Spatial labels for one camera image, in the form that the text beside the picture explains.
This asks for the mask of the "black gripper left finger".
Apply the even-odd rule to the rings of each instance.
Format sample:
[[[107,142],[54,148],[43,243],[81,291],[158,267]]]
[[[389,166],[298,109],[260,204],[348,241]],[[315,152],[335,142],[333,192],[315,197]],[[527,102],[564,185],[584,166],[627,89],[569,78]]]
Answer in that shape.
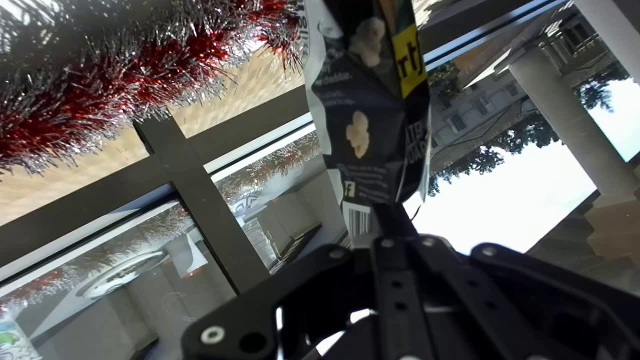
[[[277,360],[285,353],[298,360],[372,301],[371,253],[322,247],[195,320],[183,335],[183,356]]]

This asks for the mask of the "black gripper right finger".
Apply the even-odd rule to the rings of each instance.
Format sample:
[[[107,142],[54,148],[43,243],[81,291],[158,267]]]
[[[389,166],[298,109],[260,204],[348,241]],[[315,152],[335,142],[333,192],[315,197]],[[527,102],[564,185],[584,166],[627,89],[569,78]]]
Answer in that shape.
[[[640,360],[633,294],[498,245],[463,256],[422,236],[417,251],[498,360]]]

